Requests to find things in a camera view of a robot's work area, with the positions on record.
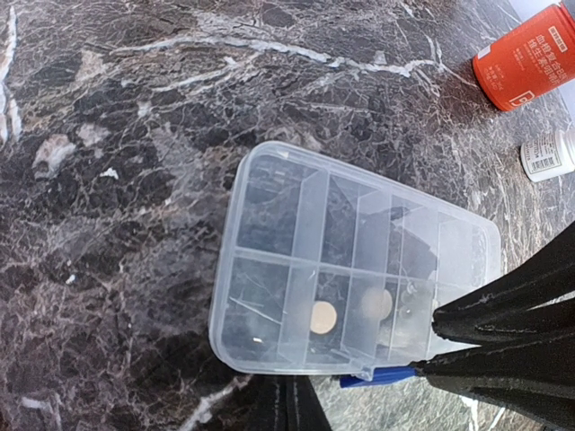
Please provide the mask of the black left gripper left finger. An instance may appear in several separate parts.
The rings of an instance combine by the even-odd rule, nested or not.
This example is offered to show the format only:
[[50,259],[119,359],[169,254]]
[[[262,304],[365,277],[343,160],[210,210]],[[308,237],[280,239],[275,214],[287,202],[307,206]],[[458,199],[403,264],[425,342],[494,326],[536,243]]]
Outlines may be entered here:
[[331,431],[307,376],[266,377],[258,398],[259,430]]

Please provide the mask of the clear plastic pill organizer box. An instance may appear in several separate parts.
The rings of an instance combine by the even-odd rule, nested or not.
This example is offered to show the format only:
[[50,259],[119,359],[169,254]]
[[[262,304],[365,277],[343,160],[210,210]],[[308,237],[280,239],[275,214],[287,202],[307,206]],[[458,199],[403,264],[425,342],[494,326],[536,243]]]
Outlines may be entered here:
[[[490,220],[327,156],[269,141],[240,162],[209,314],[215,355],[247,374],[350,374],[458,349],[433,312],[500,276]],[[385,288],[394,308],[367,318]],[[310,331],[314,303],[338,320]],[[252,339],[260,338],[262,343]]]

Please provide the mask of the small white dropper bottle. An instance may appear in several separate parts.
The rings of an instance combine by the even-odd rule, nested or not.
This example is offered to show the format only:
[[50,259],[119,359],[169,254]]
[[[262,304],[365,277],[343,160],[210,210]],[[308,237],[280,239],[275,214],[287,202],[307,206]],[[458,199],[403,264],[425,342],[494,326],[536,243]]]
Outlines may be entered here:
[[574,130],[556,131],[523,144],[520,160],[532,182],[574,172]]

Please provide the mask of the orange bottle with grey lid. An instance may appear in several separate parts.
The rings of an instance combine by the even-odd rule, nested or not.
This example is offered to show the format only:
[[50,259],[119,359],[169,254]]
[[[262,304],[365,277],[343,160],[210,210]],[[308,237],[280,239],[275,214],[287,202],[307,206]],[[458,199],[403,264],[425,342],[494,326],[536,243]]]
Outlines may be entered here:
[[473,58],[488,99],[512,111],[574,79],[574,3],[550,4]]

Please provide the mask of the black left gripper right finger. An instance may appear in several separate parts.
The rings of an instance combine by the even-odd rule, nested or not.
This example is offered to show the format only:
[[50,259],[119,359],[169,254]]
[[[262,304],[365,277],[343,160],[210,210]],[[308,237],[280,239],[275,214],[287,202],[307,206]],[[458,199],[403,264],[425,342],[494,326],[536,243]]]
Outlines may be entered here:
[[432,329],[466,349],[411,363],[434,387],[574,427],[574,231],[507,275],[439,307]]

